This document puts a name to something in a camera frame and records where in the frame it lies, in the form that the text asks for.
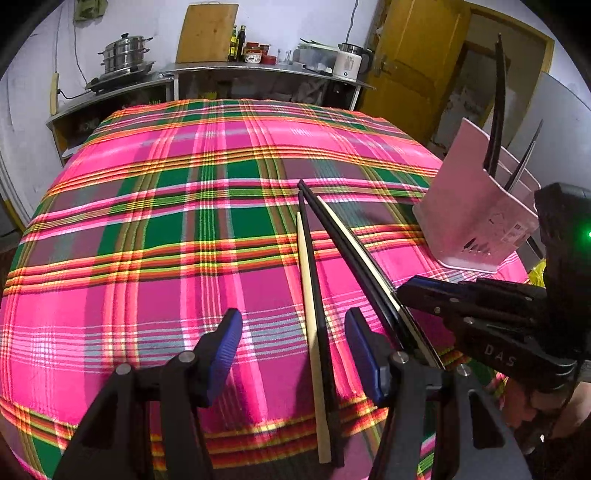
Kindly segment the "person's right hand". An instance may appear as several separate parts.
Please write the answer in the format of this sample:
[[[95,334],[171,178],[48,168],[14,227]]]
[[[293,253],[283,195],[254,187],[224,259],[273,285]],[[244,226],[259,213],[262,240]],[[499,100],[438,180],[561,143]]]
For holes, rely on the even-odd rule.
[[[530,422],[538,413],[560,412],[551,438],[573,434],[590,415],[590,384],[579,383],[573,394],[526,392],[526,388],[508,379],[504,393],[502,415],[511,428]]]

